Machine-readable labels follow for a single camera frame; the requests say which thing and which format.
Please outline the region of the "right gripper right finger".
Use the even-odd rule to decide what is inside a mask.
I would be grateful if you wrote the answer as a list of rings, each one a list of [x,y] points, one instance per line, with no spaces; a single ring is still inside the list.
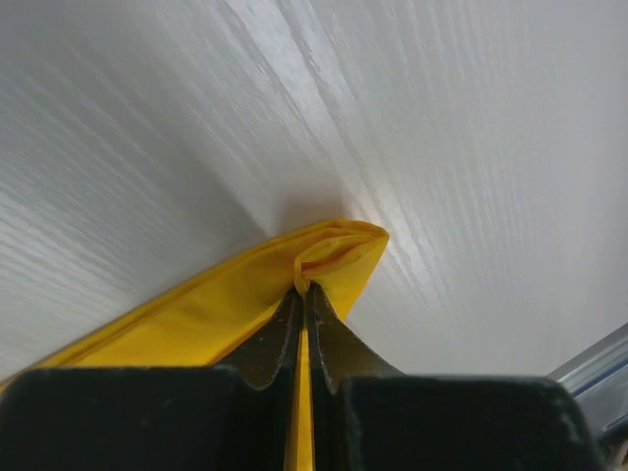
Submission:
[[[600,470],[602,454],[559,383],[400,372],[306,295],[319,470]]]

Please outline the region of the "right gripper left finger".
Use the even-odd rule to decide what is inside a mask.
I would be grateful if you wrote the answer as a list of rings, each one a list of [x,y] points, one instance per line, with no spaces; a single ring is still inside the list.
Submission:
[[[1,396],[5,470],[281,470],[302,301],[211,366],[45,368]]]

